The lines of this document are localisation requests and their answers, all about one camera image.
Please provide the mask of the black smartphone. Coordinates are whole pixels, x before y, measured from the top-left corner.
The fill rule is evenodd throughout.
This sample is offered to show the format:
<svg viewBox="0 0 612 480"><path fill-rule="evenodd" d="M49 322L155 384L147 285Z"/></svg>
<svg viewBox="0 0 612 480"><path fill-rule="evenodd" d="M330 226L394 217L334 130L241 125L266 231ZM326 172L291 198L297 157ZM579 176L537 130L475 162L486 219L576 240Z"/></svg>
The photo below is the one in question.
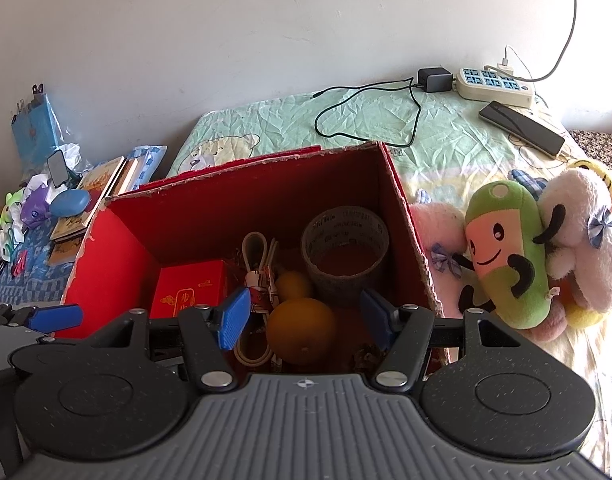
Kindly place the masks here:
<svg viewBox="0 0 612 480"><path fill-rule="evenodd" d="M516 138L525 141L542 154L551 158L560 155L565 139L555 131L536 122L534 119L519 113L514 108L496 101L484 106L478 116L485 122L495 125Z"/></svg>

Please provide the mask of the white plush bear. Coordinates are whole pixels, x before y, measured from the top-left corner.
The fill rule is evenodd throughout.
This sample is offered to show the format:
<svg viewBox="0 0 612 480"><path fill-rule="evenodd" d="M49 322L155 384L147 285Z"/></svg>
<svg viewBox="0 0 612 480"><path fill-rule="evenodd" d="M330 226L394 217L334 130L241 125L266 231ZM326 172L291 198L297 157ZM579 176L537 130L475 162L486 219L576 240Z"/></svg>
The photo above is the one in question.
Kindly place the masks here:
<svg viewBox="0 0 612 480"><path fill-rule="evenodd" d="M545 321L525 332L536 342L550 342L571 327L562 303L571 274L588 307L604 316L612 311L612 201L608 189L590 171L567 169L548 181L540 194L541 219L550 219L557 204L565 206L566 217L560 231L545 244L545 265L548 284L558 287L560 293L552 298Z"/></svg>

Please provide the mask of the yellow plush toy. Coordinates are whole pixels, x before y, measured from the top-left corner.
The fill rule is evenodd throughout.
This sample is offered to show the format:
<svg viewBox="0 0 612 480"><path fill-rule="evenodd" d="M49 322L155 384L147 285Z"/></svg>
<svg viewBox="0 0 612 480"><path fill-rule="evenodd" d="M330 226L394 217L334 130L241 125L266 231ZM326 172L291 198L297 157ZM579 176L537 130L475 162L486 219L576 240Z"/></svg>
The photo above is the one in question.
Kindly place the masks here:
<svg viewBox="0 0 612 480"><path fill-rule="evenodd" d="M593 159L576 159L567 165L568 169L583 169L596 174L608 189L610 200L612 201L612 170L605 164ZM571 274L568 278L569 292L562 300L566 310L568 325L575 330L584 330L598 324L604 318L604 314L596 312L586 305L586 300L576 283L575 275Z"/></svg>

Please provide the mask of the large red cardboard box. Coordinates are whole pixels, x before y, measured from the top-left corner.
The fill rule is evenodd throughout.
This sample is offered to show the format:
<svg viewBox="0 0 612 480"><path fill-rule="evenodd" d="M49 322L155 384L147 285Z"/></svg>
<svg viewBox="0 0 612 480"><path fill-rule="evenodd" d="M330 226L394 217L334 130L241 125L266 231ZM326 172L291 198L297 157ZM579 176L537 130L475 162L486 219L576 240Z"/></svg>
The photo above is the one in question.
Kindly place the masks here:
<svg viewBox="0 0 612 480"><path fill-rule="evenodd" d="M332 366L345 370L361 344L370 341L359 312L359 294L323 295L310 278L301 237L324 211L358 206L379 216L389 248L376 283L396 306L439 304L409 204L387 148L368 143L325 150L317 146L257 156L186 172L107 200L96 212L78 251L63 299L84 317L65 335L85 338L131 309L149 312L159 270L165 266L225 260L236 288L245 266L244 236L275 238L272 269L304 273L315 296L336 314L338 342Z"/></svg>

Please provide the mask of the white blue power strip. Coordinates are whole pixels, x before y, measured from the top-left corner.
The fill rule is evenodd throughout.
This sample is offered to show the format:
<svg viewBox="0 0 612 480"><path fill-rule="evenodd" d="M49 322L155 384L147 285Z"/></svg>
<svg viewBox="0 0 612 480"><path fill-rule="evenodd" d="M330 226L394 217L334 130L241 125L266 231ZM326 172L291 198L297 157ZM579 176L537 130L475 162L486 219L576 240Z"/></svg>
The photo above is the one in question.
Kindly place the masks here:
<svg viewBox="0 0 612 480"><path fill-rule="evenodd" d="M534 103L534 89L529 84L493 70L462 67L455 79L455 90L461 98L471 101L496 101L525 108Z"/></svg>

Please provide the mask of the black power adapter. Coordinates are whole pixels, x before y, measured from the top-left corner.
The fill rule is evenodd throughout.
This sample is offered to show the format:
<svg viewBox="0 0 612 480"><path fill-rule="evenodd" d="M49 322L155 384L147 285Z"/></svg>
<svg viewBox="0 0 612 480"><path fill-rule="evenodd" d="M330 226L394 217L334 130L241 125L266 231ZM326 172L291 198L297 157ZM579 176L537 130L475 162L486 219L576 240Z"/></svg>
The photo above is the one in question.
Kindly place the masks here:
<svg viewBox="0 0 612 480"><path fill-rule="evenodd" d="M452 84L453 74L441 66L424 67L417 71L417 87L426 93L449 92Z"/></svg>

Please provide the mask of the blue oval case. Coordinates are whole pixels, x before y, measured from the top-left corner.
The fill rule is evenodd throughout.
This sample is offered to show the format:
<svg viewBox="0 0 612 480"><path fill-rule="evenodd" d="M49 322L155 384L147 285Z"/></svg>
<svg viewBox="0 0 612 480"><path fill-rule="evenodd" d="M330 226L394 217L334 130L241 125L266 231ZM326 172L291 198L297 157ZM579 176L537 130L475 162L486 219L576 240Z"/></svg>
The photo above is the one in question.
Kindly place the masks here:
<svg viewBox="0 0 612 480"><path fill-rule="evenodd" d="M86 211L90 203L90 194L80 188L69 188L53 198L49 211L56 218L79 216Z"/></svg>

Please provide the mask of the small red gift box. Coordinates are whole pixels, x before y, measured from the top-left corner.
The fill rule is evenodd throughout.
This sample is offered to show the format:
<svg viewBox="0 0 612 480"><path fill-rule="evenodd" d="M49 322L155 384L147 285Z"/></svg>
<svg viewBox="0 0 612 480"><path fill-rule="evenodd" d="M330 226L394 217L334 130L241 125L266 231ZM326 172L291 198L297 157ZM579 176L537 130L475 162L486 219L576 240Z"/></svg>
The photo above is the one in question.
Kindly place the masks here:
<svg viewBox="0 0 612 480"><path fill-rule="evenodd" d="M150 318L176 318L195 307L218 307L236 288L237 278L225 260L165 266L159 270Z"/></svg>

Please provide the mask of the pink plush bear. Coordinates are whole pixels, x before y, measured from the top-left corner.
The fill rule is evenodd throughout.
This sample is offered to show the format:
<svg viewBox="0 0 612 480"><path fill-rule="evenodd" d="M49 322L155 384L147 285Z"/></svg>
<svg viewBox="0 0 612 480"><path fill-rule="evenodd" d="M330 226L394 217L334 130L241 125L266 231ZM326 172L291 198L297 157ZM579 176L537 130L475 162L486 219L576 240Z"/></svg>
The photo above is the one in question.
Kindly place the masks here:
<svg viewBox="0 0 612 480"><path fill-rule="evenodd" d="M434 294L444 318L461 318L459 299L465 286L472 286L470 307L494 311L474 271L453 259L454 254L466 253L465 217L463 212L447 203L414 203L411 217L432 277Z"/></svg>

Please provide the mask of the stack of books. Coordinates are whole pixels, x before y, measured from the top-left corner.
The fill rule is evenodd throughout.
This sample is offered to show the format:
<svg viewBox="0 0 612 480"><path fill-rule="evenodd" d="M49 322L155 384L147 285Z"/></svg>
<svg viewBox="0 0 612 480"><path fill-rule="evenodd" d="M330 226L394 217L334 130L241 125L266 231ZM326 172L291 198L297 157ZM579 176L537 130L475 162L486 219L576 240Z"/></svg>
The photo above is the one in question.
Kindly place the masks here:
<svg viewBox="0 0 612 480"><path fill-rule="evenodd" d="M48 266L73 262L82 239L96 211L108 197L128 192L138 177L143 158L116 157L88 171L76 188L87 190L90 203L85 212L76 217L56 218L50 240Z"/></svg>

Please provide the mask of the blue gift bag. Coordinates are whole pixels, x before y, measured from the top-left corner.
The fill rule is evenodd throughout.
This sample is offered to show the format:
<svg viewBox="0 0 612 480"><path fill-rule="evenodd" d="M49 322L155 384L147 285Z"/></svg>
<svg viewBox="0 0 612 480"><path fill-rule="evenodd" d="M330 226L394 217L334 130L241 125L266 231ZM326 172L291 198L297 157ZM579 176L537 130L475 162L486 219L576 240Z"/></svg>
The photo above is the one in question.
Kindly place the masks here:
<svg viewBox="0 0 612 480"><path fill-rule="evenodd" d="M34 84L32 98L20 101L11 118L13 139L24 179L44 168L62 144L62 130L43 84Z"/></svg>

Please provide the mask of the bag with beige handles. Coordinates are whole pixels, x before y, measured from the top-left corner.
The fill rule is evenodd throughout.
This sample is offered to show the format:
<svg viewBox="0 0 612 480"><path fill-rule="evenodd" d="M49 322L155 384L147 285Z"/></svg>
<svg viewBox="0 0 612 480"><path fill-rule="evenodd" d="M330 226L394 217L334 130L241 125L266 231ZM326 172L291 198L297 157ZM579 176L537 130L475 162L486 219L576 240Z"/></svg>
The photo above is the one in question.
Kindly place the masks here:
<svg viewBox="0 0 612 480"><path fill-rule="evenodd" d="M251 294L251 320L256 330L266 335L269 316L279 305L272 263L278 241L258 231L247 233L241 246L245 266L244 286Z"/></svg>

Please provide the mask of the purple plush toy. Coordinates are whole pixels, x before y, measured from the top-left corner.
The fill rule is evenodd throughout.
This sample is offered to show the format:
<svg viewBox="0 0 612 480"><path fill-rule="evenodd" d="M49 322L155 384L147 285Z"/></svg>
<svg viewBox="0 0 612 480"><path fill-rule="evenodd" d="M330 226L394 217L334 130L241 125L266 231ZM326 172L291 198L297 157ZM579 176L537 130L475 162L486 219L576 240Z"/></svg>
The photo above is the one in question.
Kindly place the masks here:
<svg viewBox="0 0 612 480"><path fill-rule="evenodd" d="M47 195L49 189L41 186L30 192L21 209L21 222L27 229L36 229L50 217Z"/></svg>

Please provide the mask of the clear printed tape roll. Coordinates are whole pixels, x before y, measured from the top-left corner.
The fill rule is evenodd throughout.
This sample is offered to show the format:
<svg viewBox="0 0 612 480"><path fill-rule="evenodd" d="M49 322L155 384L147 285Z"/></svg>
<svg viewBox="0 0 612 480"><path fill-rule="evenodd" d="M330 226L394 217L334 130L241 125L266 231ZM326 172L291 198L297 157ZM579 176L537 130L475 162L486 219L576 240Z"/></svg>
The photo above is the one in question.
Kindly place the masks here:
<svg viewBox="0 0 612 480"><path fill-rule="evenodd" d="M301 237L308 274L323 295L351 297L373 286L389 248L384 221L368 209L342 206L315 217Z"/></svg>

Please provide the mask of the orange gourd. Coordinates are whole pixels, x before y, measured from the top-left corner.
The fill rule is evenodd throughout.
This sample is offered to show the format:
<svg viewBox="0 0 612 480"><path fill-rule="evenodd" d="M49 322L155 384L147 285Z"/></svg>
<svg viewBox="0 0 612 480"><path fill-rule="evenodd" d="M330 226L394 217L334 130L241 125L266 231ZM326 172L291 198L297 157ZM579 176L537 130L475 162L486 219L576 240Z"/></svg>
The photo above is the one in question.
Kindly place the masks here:
<svg viewBox="0 0 612 480"><path fill-rule="evenodd" d="M320 361L335 338L332 309L313 298L312 284L304 273L284 272L275 287L280 302L270 313L266 328L271 351L296 366Z"/></svg>

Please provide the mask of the green cartoon bed sheet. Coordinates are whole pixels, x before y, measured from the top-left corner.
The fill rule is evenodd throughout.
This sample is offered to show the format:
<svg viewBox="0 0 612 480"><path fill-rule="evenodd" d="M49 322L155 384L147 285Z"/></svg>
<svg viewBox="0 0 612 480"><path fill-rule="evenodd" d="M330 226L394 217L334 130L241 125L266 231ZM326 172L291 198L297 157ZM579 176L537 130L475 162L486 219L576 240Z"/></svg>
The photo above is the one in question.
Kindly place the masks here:
<svg viewBox="0 0 612 480"><path fill-rule="evenodd" d="M312 145L345 148L379 141L387 144L409 200L425 192L434 202L465 209L477 188L507 179L514 169L550 180L583 158L580 146L544 107L531 107L527 114L565 139L554 159L484 122L478 116L483 106L457 92L426 93L402 84L214 110L199 118L168 173Z"/></svg>

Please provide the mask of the small handheld mirror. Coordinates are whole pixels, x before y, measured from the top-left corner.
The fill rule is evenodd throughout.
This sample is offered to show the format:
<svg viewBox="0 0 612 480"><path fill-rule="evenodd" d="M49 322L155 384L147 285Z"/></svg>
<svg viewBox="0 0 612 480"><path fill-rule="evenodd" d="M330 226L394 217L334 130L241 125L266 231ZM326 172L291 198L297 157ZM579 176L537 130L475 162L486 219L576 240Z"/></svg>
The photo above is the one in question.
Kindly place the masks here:
<svg viewBox="0 0 612 480"><path fill-rule="evenodd" d="M47 167L55 188L59 188L70 180L70 168L67 167L64 153L61 150L54 151L47 158Z"/></svg>

